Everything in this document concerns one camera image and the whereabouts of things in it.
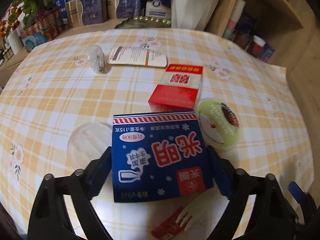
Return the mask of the blue milk carton box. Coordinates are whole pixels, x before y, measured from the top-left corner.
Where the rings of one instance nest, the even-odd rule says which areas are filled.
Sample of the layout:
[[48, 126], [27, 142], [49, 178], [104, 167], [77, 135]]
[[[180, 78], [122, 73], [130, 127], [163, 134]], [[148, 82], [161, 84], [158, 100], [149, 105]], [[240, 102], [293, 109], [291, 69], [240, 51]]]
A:
[[213, 187], [194, 111], [117, 114], [112, 125], [116, 203], [153, 202]]

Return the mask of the white plastic fork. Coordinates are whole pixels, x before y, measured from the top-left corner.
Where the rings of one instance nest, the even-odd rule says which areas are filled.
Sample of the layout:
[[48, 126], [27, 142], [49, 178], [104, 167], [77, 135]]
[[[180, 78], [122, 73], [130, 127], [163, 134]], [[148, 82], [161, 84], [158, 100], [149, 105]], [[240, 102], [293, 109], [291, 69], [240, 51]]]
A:
[[179, 213], [176, 224], [187, 231], [211, 206], [209, 191], [199, 194]]

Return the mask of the red sachet wrapper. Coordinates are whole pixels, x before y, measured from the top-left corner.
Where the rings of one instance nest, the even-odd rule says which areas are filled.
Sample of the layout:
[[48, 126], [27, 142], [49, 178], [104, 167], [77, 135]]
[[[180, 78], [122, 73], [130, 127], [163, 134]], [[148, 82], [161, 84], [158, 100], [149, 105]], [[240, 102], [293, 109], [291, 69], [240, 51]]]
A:
[[176, 237], [185, 228], [176, 223], [176, 220], [180, 213], [183, 211], [183, 207], [179, 207], [169, 218], [162, 222], [159, 226], [153, 229], [150, 233], [155, 239], [170, 240]]

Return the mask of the green yogurt cup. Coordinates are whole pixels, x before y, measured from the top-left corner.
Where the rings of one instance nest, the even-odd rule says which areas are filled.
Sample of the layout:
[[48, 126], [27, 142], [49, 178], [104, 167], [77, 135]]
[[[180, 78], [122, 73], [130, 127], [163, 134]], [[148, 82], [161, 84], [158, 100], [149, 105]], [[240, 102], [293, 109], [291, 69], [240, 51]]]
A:
[[241, 134], [235, 112], [215, 98], [204, 98], [196, 107], [196, 116], [205, 142], [213, 148], [228, 151], [234, 148]]

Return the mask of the red cigarette box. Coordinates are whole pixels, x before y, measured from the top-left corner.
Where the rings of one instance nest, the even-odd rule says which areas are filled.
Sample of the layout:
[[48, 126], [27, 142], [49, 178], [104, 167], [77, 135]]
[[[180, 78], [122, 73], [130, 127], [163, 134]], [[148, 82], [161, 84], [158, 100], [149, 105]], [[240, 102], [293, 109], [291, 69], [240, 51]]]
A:
[[202, 85], [202, 66], [170, 64], [151, 94], [153, 112], [193, 110]]

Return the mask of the purple small box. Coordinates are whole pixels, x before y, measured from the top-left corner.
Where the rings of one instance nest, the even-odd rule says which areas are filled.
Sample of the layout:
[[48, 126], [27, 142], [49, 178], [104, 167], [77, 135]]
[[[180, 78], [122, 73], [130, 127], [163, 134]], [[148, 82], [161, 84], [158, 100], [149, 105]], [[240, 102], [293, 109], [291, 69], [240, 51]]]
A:
[[275, 52], [275, 49], [271, 45], [266, 43], [259, 55], [259, 59], [263, 62], [268, 63], [269, 59], [274, 54], [274, 52]]

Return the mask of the clear crumpled plastic wrapper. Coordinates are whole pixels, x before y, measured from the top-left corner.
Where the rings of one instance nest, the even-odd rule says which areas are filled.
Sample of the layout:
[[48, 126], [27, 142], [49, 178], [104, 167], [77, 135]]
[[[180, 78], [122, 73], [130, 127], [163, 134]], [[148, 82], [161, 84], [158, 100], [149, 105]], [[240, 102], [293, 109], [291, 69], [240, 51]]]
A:
[[105, 66], [104, 52], [100, 46], [88, 46], [88, 61], [93, 72], [97, 74], [106, 74], [107, 68]]

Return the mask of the red paper cup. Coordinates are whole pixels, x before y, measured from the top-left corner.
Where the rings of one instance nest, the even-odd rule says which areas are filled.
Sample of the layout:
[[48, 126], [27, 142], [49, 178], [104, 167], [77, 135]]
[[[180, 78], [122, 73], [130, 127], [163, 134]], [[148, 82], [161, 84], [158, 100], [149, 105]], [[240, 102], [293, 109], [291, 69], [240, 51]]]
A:
[[263, 40], [257, 35], [254, 35], [248, 51], [252, 56], [258, 57], [262, 49], [264, 48], [265, 44], [266, 44], [265, 40]]

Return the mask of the white label card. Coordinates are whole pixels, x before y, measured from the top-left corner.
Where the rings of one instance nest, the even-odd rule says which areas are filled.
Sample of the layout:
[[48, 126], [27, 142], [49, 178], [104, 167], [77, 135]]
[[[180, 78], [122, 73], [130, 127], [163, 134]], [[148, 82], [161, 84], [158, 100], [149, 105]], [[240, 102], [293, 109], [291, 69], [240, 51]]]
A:
[[117, 65], [164, 68], [167, 66], [167, 56], [156, 50], [118, 46], [112, 49], [107, 62]]

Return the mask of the white ribbed vase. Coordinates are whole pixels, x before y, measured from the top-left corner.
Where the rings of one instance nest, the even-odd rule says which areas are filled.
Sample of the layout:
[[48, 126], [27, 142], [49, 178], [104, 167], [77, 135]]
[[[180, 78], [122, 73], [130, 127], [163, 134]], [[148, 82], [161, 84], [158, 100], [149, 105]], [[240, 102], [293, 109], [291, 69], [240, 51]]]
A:
[[17, 33], [17, 30], [14, 30], [11, 34], [9, 34], [9, 36], [7, 37], [7, 41], [14, 55], [18, 54], [23, 49], [23, 44]]

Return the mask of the wooden shelf unit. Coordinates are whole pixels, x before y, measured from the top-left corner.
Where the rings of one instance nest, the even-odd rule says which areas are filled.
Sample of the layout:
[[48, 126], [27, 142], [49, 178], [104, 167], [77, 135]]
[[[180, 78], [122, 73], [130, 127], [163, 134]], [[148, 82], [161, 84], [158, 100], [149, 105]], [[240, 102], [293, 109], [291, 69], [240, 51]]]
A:
[[[293, 70], [301, 61], [319, 26], [306, 0], [244, 0], [244, 12], [257, 20], [253, 31], [267, 41], [275, 52], [270, 64]], [[220, 0], [206, 31], [222, 36], [236, 0]]]

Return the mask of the gold navy gift box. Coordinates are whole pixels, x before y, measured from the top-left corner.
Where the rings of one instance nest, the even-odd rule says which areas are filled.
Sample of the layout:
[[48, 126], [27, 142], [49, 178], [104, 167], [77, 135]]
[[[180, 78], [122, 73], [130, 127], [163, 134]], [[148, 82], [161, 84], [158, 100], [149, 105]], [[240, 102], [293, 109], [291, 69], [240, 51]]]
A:
[[71, 0], [65, 3], [71, 28], [100, 24], [107, 20], [106, 0]]

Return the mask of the stacked paper cups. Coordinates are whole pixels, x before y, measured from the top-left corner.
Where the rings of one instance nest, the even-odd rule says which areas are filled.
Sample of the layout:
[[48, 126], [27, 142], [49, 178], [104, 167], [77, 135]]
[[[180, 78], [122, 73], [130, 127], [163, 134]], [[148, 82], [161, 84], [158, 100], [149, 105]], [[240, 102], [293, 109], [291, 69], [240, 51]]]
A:
[[235, 6], [233, 8], [232, 14], [228, 20], [227, 26], [223, 33], [223, 38], [229, 39], [236, 24], [238, 23], [246, 2], [244, 0], [236, 0]]

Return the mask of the gold embossed tray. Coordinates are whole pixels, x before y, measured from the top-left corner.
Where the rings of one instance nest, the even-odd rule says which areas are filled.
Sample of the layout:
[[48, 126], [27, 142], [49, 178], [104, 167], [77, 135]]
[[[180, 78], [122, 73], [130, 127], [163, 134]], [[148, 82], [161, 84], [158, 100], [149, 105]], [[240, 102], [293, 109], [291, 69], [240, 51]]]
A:
[[170, 28], [171, 20], [166, 18], [135, 16], [116, 25], [116, 29]]

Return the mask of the white flower pot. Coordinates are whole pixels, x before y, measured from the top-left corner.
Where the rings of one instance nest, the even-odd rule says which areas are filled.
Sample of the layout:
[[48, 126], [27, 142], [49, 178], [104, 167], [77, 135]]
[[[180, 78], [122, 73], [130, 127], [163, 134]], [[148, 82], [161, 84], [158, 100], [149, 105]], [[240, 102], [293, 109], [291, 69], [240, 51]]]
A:
[[171, 0], [171, 27], [204, 31], [219, 0]]

